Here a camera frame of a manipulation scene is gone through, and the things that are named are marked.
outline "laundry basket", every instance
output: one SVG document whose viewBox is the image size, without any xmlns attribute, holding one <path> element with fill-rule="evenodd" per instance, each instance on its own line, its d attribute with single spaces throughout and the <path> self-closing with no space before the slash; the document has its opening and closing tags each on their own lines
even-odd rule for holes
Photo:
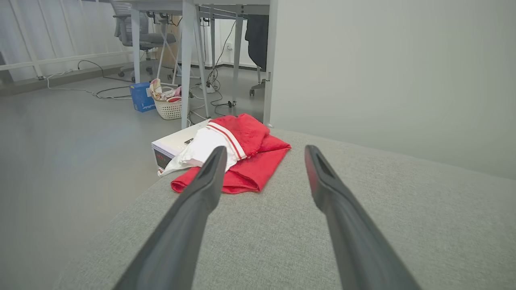
<svg viewBox="0 0 516 290">
<path fill-rule="evenodd" d="M 181 101 L 169 103 L 167 101 L 154 99 L 154 104 L 156 104 L 156 110 L 163 119 L 172 120 L 181 118 Z"/>
</svg>

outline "gray sofa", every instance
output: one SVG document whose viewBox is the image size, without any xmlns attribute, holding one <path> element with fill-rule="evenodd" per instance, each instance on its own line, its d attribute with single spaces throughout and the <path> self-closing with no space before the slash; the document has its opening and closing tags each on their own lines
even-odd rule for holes
<svg viewBox="0 0 516 290">
<path fill-rule="evenodd" d="M 340 288 L 304 146 L 318 146 L 423 289 L 516 288 L 516 181 L 282 130 L 292 145 L 263 192 L 222 195 L 193 288 Z M 69 263 L 56 289 L 111 289 L 177 198 L 166 176 Z"/>
</svg>

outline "white towel with red stripes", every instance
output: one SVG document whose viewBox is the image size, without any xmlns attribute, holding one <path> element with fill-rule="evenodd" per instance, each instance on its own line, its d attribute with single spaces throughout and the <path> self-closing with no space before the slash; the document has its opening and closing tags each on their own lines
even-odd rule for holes
<svg viewBox="0 0 516 290">
<path fill-rule="evenodd" d="M 210 152 L 225 142 L 228 150 L 228 165 L 222 184 L 222 192 L 239 194 L 260 192 L 272 177 L 291 146 L 270 135 L 270 129 L 248 114 L 238 117 L 225 116 L 211 120 L 206 129 L 221 136 L 217 142 L 206 146 L 204 141 L 202 156 L 193 151 L 192 159 L 205 162 Z M 194 180 L 200 167 L 192 167 L 170 183 L 176 192 L 183 190 Z"/>
<path fill-rule="evenodd" d="M 219 129 L 216 129 L 216 126 L 216 124 L 209 122 L 205 128 L 199 129 L 192 142 L 167 164 L 163 172 L 158 172 L 158 175 L 161 177 L 181 169 L 202 167 L 213 149 L 218 146 L 225 146 L 228 152 L 225 168 L 227 172 L 231 166 L 236 164 L 239 158 L 237 151 L 233 150 L 230 140 Z"/>
</svg>

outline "red towel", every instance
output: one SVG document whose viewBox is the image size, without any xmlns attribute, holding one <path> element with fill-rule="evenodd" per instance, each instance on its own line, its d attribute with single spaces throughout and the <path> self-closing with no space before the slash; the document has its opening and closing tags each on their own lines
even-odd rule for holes
<svg viewBox="0 0 516 290">
<path fill-rule="evenodd" d="M 239 159 L 224 176 L 222 192 L 227 194 L 260 192 L 291 148 L 289 144 L 271 136 L 269 128 L 248 114 L 211 120 L 206 127 L 222 134 Z M 172 189 L 183 192 L 199 169 L 190 168 L 172 181 Z"/>
</svg>

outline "desk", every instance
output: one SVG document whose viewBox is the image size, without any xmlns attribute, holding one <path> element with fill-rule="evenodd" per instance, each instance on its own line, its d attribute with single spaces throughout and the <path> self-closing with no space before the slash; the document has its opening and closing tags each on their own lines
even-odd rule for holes
<svg viewBox="0 0 516 290">
<path fill-rule="evenodd" d="M 242 24 L 244 14 L 269 14 L 270 0 L 117 0 L 131 4 L 131 25 L 132 27 L 140 26 L 140 18 L 138 14 L 140 11 L 161 12 L 172 15 L 183 15 L 181 20 L 181 51 L 191 52 L 194 44 L 194 38 L 198 39 L 197 56 L 199 64 L 204 63 L 203 51 L 204 44 L 201 41 L 201 23 L 200 18 L 209 18 L 212 35 L 212 57 L 215 59 L 215 18 L 218 19 L 235 19 L 235 56 L 233 69 L 233 104 L 236 105 L 237 82 L 238 82 L 238 67 L 240 65 L 240 43 L 242 39 Z M 139 51 L 140 34 L 137 29 L 132 29 L 133 36 L 133 51 Z M 140 59 L 139 54 L 133 53 L 134 70 L 136 83 L 140 82 Z M 191 53 L 183 53 L 181 57 L 182 64 L 182 80 L 183 88 L 190 88 L 190 78 L 185 77 L 190 75 Z M 204 68 L 201 70 L 201 83 L 206 85 Z M 206 112 L 208 102 L 206 97 L 206 89 L 203 89 L 204 103 Z M 182 98 L 181 105 L 181 128 L 187 127 L 188 116 L 188 98 Z"/>
</svg>

